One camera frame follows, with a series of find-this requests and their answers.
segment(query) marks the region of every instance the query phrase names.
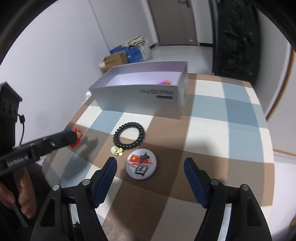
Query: human hand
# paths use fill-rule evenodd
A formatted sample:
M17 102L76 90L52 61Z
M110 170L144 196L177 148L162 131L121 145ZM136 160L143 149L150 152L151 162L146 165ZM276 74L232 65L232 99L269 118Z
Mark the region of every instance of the human hand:
M21 211L27 218L32 219L36 214L37 202L29 173L25 168L20 179L20 186L22 190L19 194L18 201L21 205ZM15 203L13 193L3 182L0 182L0 201L7 208L11 208L11 204Z

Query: black hair tie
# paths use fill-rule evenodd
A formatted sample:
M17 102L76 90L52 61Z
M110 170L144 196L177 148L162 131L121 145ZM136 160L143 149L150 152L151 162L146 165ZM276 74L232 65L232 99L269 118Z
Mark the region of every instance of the black hair tie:
M125 131L126 129L129 129L129 128L138 129L139 136L138 136L137 140L135 140L134 142L129 143L129 144L123 144L119 140L120 135L122 134L123 131ZM144 137L145 137L144 128L139 123L128 122L128 123L123 124L121 127L119 127L117 129L117 131L115 131L115 134L113 136L113 142L114 142L115 146L117 146L118 148L122 148L123 150L130 150L130 149L134 149L134 148L138 147L143 142Z

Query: gray door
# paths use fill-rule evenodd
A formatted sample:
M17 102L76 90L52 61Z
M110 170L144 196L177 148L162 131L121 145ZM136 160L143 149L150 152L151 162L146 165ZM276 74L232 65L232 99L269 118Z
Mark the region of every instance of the gray door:
M190 0L148 0L160 45L197 45Z

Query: tablecloth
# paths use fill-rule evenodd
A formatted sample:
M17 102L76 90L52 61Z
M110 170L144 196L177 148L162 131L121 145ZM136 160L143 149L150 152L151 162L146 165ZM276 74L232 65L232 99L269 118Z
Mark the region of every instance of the tablecloth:
M189 74L180 120L102 110L90 97L66 126L84 135L78 147L52 152L43 165L49 183L67 187L90 178L112 156L116 129L131 121L144 127L139 148L155 154L157 169L138 181L125 170L133 150L115 157L118 171L105 202L96 209L109 241L194 240L205 209L196 203L184 175L187 157L225 185L248 184L268 218L274 158L262 108L249 83L217 76ZM121 141L136 138L124 132Z

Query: open box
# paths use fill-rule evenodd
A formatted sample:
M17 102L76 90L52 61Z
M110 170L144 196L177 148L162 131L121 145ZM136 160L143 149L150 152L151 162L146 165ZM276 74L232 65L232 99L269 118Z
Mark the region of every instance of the open box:
M115 66L89 90L103 110L180 119L187 84L186 62L152 61Z

